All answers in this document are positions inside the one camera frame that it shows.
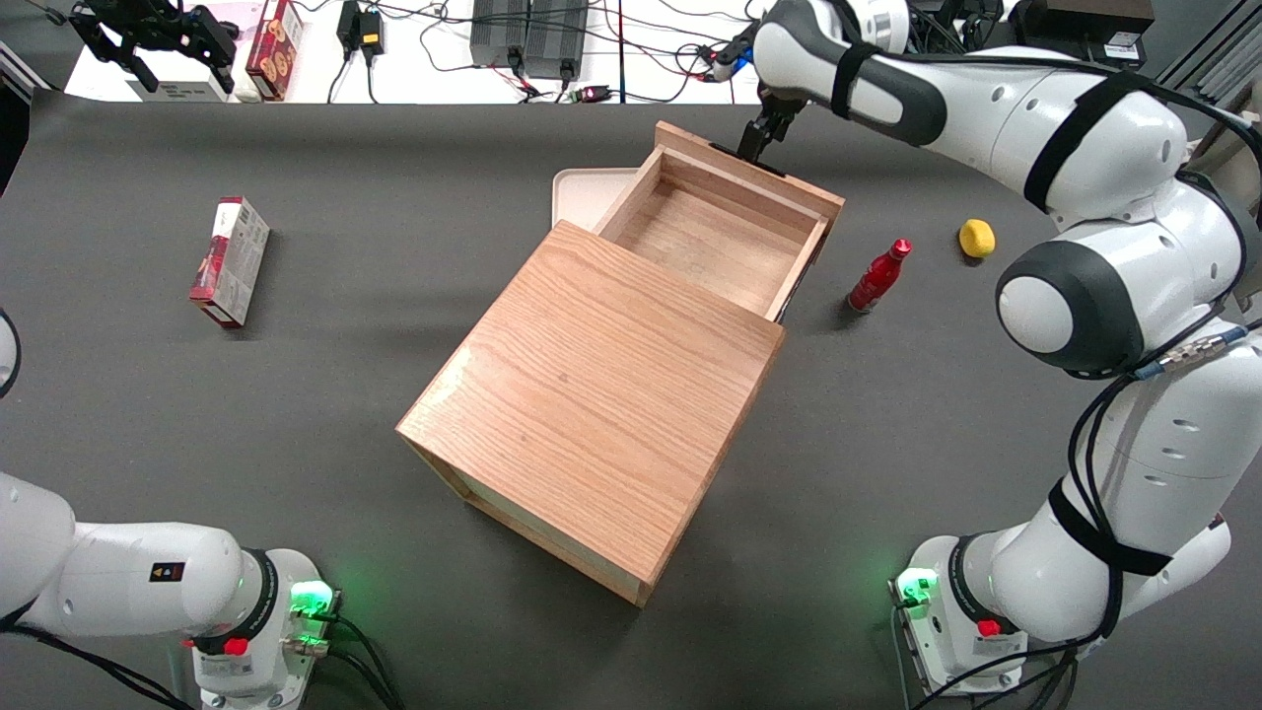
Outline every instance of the black velcro strap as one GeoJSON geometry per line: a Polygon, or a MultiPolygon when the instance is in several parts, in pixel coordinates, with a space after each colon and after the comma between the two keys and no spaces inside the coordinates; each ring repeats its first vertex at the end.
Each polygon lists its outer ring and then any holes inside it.
{"type": "Polygon", "coordinates": [[[262,627],[268,624],[268,620],[271,618],[271,610],[276,607],[276,593],[280,588],[276,565],[261,550],[242,547],[241,551],[254,557],[255,562],[259,564],[259,574],[262,581],[262,588],[259,590],[259,600],[255,602],[250,614],[232,631],[213,637],[193,637],[193,646],[207,656],[222,656],[223,644],[231,638],[254,641],[254,637],[259,636],[262,627]]]}
{"type": "Polygon", "coordinates": [[[1117,567],[1132,575],[1151,578],[1170,564],[1171,557],[1169,555],[1128,547],[1121,542],[1109,540],[1104,533],[1095,530],[1095,526],[1084,518],[1078,512],[1078,508],[1074,508],[1074,504],[1065,498],[1065,492],[1060,489],[1060,484],[1064,480],[1060,479],[1056,482],[1056,486],[1051,487],[1051,493],[1047,494],[1047,503],[1051,504],[1053,515],[1060,521],[1060,526],[1065,528],[1069,537],[1074,538],[1074,542],[1082,545],[1083,549],[1109,567],[1117,567]]]}
{"type": "Polygon", "coordinates": [[[1051,182],[1056,179],[1056,173],[1065,164],[1065,160],[1078,150],[1083,137],[1090,132],[1097,122],[1109,108],[1117,105],[1127,93],[1137,91],[1152,83],[1148,78],[1135,72],[1117,72],[1109,74],[1104,81],[1088,88],[1082,96],[1074,100],[1074,110],[1070,111],[1065,122],[1056,127],[1056,131],[1042,146],[1030,174],[1026,177],[1025,198],[1035,207],[1047,211],[1047,190],[1051,182]]]}
{"type": "Polygon", "coordinates": [[[969,620],[978,623],[991,619],[998,622],[1001,634],[1015,634],[1021,629],[1007,617],[982,607],[982,603],[973,595],[973,590],[968,589],[968,581],[964,578],[964,554],[968,552],[968,546],[982,535],[984,533],[965,535],[959,538],[946,559],[946,580],[950,583],[950,590],[955,594],[955,603],[959,604],[960,612],[964,612],[969,620]]]}
{"type": "Polygon", "coordinates": [[[863,62],[872,54],[880,53],[881,48],[876,44],[858,42],[851,44],[851,48],[837,61],[837,73],[833,74],[833,97],[829,100],[834,113],[843,119],[851,117],[851,84],[854,83],[854,77],[859,76],[859,67],[863,66],[863,62]]]}
{"type": "Polygon", "coordinates": [[[20,619],[21,615],[25,614],[27,612],[30,612],[30,608],[34,605],[35,600],[32,599],[30,602],[23,604],[18,609],[14,609],[9,614],[6,614],[4,618],[0,618],[0,633],[11,632],[18,626],[18,619],[20,619]]]}

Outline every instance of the black power adapter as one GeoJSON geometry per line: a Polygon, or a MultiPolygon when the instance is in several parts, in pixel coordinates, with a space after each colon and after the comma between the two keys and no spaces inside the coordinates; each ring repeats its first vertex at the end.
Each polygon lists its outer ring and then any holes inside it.
{"type": "Polygon", "coordinates": [[[381,25],[381,14],[376,10],[360,13],[360,50],[363,58],[371,64],[374,57],[386,53],[385,28],[381,25]]]}
{"type": "Polygon", "coordinates": [[[342,3],[342,15],[337,20],[337,40],[342,44],[345,59],[350,59],[351,53],[360,48],[360,3],[357,0],[342,3]]]}
{"type": "Polygon", "coordinates": [[[350,59],[353,52],[362,50],[363,58],[372,63],[374,57],[386,53],[381,14],[361,11],[357,0],[346,0],[337,20],[337,40],[342,44],[343,58],[350,59]]]}

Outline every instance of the green indicator light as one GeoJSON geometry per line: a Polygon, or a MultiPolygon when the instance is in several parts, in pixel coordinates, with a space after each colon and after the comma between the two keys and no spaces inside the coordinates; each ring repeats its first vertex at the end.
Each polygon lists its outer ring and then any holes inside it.
{"type": "Polygon", "coordinates": [[[299,614],[326,614],[333,607],[333,588],[313,580],[298,583],[289,590],[289,610],[299,614]]]}
{"type": "Polygon", "coordinates": [[[933,588],[938,585],[938,573],[911,567],[899,575],[896,585],[902,590],[902,599],[909,607],[929,603],[933,588]]]}

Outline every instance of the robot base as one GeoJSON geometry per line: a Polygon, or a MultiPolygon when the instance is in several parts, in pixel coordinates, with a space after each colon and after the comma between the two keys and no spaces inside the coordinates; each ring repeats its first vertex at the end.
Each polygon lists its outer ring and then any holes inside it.
{"type": "MultiPolygon", "coordinates": [[[[271,612],[262,631],[250,642],[254,667],[262,672],[273,666],[269,653],[280,655],[284,662],[284,675],[275,673],[275,681],[265,689],[257,687],[257,681],[250,681],[247,676],[207,677],[198,673],[201,685],[201,700],[203,710],[284,710],[295,709],[307,692],[307,681],[310,677],[316,658],[283,649],[283,642],[290,638],[310,637],[316,639],[326,638],[328,624],[300,618],[290,610],[290,589],[297,583],[319,580],[316,564],[305,555],[293,550],[269,550],[268,557],[276,566],[276,605],[271,612]]],[[[194,668],[206,668],[207,663],[222,663],[216,661],[222,657],[209,657],[193,649],[194,668]]]]}
{"type": "MultiPolygon", "coordinates": [[[[948,579],[948,560],[959,541],[941,536],[924,542],[911,555],[911,562],[897,579],[890,580],[895,604],[907,599],[904,591],[916,588],[921,603],[900,610],[904,639],[926,694],[955,680],[972,668],[1010,653],[1026,649],[1027,634],[1001,634],[982,638],[977,624],[955,602],[948,579]]],[[[1012,661],[972,676],[952,686],[943,695],[1002,692],[1021,682],[1021,661],[1012,661]]]]}

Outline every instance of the white tray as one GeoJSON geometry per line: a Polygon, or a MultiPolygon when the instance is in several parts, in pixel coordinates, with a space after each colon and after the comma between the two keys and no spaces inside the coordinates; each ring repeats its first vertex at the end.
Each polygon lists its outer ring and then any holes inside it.
{"type": "Polygon", "coordinates": [[[553,178],[553,224],[560,219],[587,231],[631,183],[639,168],[570,168],[553,178]]]}

